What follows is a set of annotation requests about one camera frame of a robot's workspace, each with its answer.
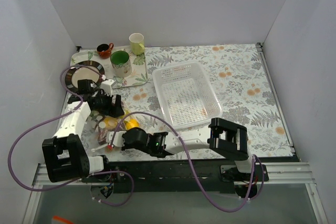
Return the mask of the black rimmed ceramic plate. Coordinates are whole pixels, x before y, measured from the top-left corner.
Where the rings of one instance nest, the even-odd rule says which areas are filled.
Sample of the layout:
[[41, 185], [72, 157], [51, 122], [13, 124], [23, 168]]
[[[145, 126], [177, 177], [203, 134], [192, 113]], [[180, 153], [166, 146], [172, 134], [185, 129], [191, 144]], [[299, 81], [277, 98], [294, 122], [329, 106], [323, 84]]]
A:
[[105, 74], [104, 67], [102, 64], [92, 61], [86, 60], [79, 62], [80, 65], [88, 66], [93, 69], [89, 70], [84, 67], [71, 67], [65, 74], [65, 85], [72, 92], [77, 92], [78, 90], [78, 80], [88, 79], [92, 80], [95, 84], [99, 85], [101, 83], [100, 74]]

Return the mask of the floral serving tray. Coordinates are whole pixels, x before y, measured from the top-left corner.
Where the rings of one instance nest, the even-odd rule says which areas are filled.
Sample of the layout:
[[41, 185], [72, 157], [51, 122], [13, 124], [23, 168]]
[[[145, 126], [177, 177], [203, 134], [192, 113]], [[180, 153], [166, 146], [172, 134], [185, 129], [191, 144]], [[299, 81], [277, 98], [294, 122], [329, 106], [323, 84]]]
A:
[[132, 53], [130, 46], [122, 46], [116, 47], [112, 50], [112, 52], [122, 50], [129, 54], [132, 66], [132, 72], [128, 77], [119, 78], [114, 75], [114, 69], [110, 62], [110, 59], [102, 59], [98, 55], [95, 49], [90, 50], [80, 50], [79, 52], [75, 53], [71, 57], [70, 65], [79, 64], [79, 62], [91, 60], [100, 63], [105, 71], [105, 76], [108, 79], [114, 79], [116, 84], [114, 85], [115, 88], [125, 88], [125, 87], [132, 87], [132, 86], [139, 86], [147, 83], [148, 71], [146, 66], [146, 59], [145, 54], [136, 56]]

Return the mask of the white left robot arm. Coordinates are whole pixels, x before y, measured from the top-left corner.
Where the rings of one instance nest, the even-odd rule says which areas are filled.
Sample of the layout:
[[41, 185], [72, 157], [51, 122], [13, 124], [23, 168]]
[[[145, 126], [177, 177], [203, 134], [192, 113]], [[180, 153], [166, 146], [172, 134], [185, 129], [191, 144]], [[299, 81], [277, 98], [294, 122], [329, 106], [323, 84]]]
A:
[[121, 96], [113, 96], [113, 86], [112, 79], [105, 79], [100, 84], [90, 79], [78, 80], [77, 91], [71, 91], [66, 116], [59, 129], [42, 144], [51, 182], [86, 178], [92, 173], [100, 182], [111, 178], [112, 170], [106, 165], [106, 156], [89, 157], [80, 138], [92, 111], [113, 118], [124, 115]]

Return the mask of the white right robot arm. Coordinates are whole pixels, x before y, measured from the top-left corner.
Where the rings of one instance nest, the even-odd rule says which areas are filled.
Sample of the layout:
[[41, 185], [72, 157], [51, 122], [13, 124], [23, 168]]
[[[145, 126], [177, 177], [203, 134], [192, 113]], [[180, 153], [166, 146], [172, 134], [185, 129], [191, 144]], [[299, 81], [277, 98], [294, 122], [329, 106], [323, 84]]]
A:
[[123, 151], [135, 149], [157, 158], [165, 158], [185, 150], [210, 149], [235, 162], [238, 176], [242, 180], [251, 180], [257, 174], [248, 147], [247, 128], [221, 118], [211, 119], [209, 126], [177, 134], [151, 134], [134, 127], [123, 133], [121, 139]]

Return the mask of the orange tipped object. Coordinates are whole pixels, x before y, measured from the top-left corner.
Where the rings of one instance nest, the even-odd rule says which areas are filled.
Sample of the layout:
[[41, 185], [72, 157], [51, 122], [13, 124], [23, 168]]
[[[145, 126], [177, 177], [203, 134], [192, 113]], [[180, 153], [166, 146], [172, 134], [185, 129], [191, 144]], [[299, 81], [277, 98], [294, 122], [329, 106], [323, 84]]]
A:
[[62, 217], [59, 217], [59, 216], [53, 216], [51, 219], [51, 223], [52, 224], [72, 224], [71, 221], [64, 219]]

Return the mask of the floral tablecloth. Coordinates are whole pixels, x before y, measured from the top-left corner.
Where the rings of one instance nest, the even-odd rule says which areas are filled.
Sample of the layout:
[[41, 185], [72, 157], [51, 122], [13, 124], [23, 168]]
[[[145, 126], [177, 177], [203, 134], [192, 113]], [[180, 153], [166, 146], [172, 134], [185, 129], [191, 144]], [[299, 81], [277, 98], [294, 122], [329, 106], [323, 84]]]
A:
[[117, 78], [117, 94], [140, 127], [149, 133], [168, 131], [153, 83], [154, 70], [185, 61], [199, 62], [222, 108], [221, 118], [247, 127], [248, 146], [263, 157], [292, 157], [262, 59], [253, 44], [149, 47], [131, 58], [132, 74]]

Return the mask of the pale yellow mug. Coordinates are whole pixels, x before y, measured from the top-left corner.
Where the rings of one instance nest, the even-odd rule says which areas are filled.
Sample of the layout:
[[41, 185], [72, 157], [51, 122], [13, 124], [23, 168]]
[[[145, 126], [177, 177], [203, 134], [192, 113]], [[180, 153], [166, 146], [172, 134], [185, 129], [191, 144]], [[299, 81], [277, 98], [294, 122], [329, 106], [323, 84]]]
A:
[[129, 42], [131, 51], [136, 56], [139, 56], [145, 52], [144, 36], [141, 33], [133, 33], [129, 36]]

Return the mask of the brown small teacup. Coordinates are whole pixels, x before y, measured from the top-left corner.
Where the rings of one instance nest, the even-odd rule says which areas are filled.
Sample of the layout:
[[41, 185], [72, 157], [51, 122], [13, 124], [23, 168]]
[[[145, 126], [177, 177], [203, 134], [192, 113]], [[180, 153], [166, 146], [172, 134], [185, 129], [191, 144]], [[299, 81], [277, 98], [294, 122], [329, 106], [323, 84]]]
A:
[[107, 59], [107, 58], [110, 58], [113, 48], [114, 48], [114, 43], [100, 44], [97, 47], [97, 53], [100, 58]]

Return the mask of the green inside floral mug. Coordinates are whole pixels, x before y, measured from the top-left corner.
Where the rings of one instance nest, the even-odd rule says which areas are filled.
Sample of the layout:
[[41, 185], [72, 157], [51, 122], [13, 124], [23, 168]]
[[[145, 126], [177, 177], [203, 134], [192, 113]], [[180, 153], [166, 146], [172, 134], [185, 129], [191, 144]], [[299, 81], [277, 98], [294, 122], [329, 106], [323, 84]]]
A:
[[130, 56], [126, 51], [118, 50], [111, 54], [110, 61], [114, 75], [119, 78], [128, 77], [132, 72]]

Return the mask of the white perforated plastic basket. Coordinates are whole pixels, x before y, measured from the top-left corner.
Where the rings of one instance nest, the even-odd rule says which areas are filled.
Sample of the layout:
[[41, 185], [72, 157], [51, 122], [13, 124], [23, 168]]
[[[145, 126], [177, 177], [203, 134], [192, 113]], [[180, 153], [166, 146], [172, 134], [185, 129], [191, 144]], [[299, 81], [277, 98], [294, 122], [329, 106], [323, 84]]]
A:
[[221, 116], [221, 104], [199, 62], [156, 69], [152, 78], [164, 119], [176, 130], [203, 125]]

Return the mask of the polka dot zip top bag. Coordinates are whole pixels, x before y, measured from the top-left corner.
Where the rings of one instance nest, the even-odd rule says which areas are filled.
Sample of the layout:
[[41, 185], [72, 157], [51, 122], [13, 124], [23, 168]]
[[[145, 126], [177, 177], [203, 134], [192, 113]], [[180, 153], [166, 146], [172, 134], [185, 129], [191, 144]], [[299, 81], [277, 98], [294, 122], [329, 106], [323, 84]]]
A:
[[108, 132], [127, 131], [124, 127], [124, 121], [128, 121], [129, 119], [136, 119], [139, 123], [138, 128], [143, 125], [140, 119], [135, 115], [128, 116], [129, 113], [129, 110], [125, 110], [124, 116], [113, 118], [108, 115], [103, 115], [98, 111], [92, 111], [82, 133], [82, 142], [88, 146], [88, 151], [97, 153], [103, 149], [108, 151], [121, 150], [122, 148], [108, 145], [106, 143], [106, 137]]

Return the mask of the yellow fake lemon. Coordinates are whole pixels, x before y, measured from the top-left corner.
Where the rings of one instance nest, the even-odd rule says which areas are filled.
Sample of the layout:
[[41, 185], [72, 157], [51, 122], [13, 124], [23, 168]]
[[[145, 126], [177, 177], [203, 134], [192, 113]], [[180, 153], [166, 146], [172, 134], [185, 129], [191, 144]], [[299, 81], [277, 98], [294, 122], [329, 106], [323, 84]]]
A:
[[135, 127], [139, 127], [139, 123], [136, 119], [129, 119], [128, 121], [124, 121], [124, 127], [126, 130], [130, 130]]

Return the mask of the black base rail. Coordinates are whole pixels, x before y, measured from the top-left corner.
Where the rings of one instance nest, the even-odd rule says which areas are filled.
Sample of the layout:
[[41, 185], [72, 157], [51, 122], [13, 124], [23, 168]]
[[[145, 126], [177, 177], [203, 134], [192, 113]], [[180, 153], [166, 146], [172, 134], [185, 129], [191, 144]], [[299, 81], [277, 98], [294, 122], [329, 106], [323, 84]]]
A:
[[265, 165], [256, 164], [254, 174], [241, 174], [234, 162], [226, 159], [194, 159], [195, 174], [189, 162], [178, 161], [132, 161], [109, 162], [107, 170], [120, 170], [128, 175], [113, 175], [114, 193], [193, 192], [200, 188], [199, 180], [206, 192], [223, 194], [238, 193], [241, 197], [247, 191], [247, 183], [253, 181], [252, 193], [256, 193], [257, 182], [269, 180]]

